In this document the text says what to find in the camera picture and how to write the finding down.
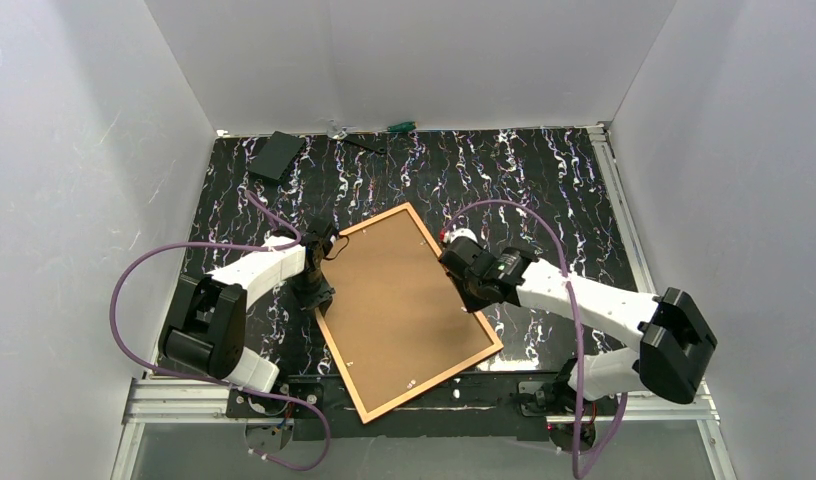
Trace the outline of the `orange wooden picture frame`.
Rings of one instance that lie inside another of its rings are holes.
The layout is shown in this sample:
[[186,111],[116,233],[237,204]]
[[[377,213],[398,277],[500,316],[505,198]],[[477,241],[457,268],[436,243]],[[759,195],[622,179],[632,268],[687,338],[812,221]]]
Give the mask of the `orange wooden picture frame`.
[[335,294],[317,322],[362,423],[502,350],[486,316],[466,312],[410,203],[342,233],[347,244],[322,265]]

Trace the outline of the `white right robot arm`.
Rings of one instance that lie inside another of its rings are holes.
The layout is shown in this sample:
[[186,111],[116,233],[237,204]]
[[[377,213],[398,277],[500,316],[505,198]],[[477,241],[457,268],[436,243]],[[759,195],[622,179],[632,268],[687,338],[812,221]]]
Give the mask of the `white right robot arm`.
[[661,295],[611,287],[562,270],[534,253],[493,254],[468,229],[447,232],[439,257],[467,312],[509,303],[564,316],[619,341],[621,348],[572,358],[547,399],[571,408],[577,397],[649,391],[675,404],[693,402],[717,339],[687,292]]

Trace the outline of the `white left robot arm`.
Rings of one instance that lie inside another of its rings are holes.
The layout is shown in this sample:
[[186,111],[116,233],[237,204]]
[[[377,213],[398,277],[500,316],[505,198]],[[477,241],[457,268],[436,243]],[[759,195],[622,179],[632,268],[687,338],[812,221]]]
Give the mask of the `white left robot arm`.
[[312,220],[298,244],[289,234],[285,230],[264,251],[202,276],[182,274],[160,334],[160,353],[212,379],[271,392],[279,368],[245,346],[247,310],[283,282],[310,313],[325,314],[335,295],[321,269],[339,238],[334,222]]

